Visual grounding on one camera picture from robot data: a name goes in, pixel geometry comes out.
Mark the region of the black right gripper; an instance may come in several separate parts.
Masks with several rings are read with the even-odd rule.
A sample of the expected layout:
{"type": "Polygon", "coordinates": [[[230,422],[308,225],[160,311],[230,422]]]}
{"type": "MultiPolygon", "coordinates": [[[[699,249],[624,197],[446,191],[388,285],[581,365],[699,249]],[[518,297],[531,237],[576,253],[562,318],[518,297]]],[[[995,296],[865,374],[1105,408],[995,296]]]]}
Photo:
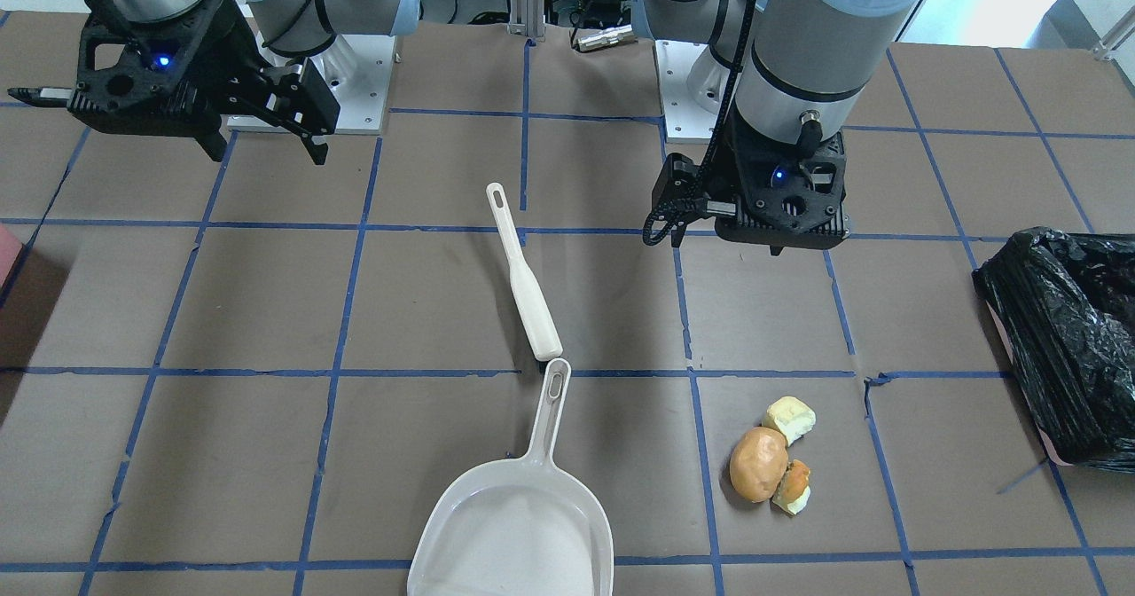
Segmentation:
{"type": "Polygon", "coordinates": [[[41,108],[65,108],[102,134],[194,138],[215,162],[226,152],[222,117],[251,115],[301,138],[327,163],[337,99],[316,67],[274,67],[235,0],[199,0],[167,20],[129,20],[118,0],[85,0],[76,79],[69,89],[12,87],[41,108]]]}

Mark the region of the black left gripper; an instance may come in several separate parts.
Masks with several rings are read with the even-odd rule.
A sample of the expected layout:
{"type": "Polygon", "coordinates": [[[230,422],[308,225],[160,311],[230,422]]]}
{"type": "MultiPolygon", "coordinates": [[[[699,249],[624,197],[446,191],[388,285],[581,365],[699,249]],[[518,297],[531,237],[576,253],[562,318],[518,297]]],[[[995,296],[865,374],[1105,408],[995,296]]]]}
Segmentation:
{"type": "Polygon", "coordinates": [[[714,221],[731,243],[827,251],[849,236],[843,207],[847,151],[842,132],[819,142],[783,144],[737,128],[709,163],[670,153],[651,192],[651,242],[680,246],[688,224],[714,221]]]}

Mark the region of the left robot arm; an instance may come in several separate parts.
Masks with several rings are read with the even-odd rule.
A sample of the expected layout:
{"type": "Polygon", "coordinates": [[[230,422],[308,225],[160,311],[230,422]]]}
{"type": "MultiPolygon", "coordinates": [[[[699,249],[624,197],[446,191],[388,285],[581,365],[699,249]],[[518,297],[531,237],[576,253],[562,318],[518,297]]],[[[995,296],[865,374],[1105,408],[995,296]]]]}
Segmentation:
{"type": "Polygon", "coordinates": [[[919,0],[632,0],[655,41],[705,43],[728,73],[701,162],[670,154],[642,240],[714,220],[732,243],[826,251],[846,228],[841,127],[919,0]]]}

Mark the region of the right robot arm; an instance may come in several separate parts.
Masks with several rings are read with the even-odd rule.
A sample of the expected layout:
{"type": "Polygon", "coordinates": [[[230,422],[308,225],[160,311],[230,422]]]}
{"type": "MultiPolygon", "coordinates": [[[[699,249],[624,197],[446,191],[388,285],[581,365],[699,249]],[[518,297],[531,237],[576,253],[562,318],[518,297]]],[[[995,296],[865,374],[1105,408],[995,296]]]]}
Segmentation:
{"type": "Polygon", "coordinates": [[[12,87],[25,106],[64,108],[101,134],[191,138],[215,162],[222,120],[295,135],[313,163],[345,126],[348,92],[372,67],[348,37],[409,35],[420,0],[84,0],[74,82],[12,87]]]}

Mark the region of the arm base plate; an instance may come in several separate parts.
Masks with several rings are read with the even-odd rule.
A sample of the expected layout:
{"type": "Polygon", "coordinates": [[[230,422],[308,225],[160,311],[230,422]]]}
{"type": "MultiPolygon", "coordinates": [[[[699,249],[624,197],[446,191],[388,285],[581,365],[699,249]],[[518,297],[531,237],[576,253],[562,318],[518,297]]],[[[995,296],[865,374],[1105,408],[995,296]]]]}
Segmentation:
{"type": "Polygon", "coordinates": [[[398,45],[392,35],[340,35],[311,59],[340,104],[336,134],[381,134],[398,45]]]}
{"type": "Polygon", "coordinates": [[[666,140],[706,144],[720,114],[729,69],[705,43],[655,42],[666,140]]]}

